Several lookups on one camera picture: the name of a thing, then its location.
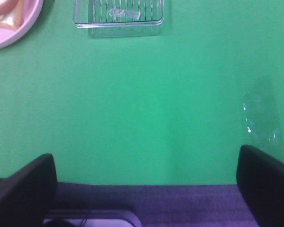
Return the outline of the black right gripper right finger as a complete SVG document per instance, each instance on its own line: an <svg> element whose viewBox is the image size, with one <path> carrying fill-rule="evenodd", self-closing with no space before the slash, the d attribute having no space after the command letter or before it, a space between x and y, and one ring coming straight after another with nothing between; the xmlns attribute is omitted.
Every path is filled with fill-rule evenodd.
<svg viewBox="0 0 284 227"><path fill-rule="evenodd" d="M236 182L260 227L284 227L284 163L254 146L242 145Z"/></svg>

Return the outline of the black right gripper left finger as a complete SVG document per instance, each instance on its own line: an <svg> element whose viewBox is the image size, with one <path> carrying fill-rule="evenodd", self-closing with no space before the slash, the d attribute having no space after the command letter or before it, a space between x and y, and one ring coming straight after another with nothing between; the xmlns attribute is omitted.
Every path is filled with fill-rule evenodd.
<svg viewBox="0 0 284 227"><path fill-rule="evenodd" d="M0 227L40 227L57 191L52 154L0 180Z"/></svg>

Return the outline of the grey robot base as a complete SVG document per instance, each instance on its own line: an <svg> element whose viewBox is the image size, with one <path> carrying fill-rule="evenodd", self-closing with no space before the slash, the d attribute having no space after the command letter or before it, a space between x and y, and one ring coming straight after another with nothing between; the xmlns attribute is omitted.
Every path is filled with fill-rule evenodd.
<svg viewBox="0 0 284 227"><path fill-rule="evenodd" d="M43 227L142 227L136 214L123 209L50 210Z"/></svg>

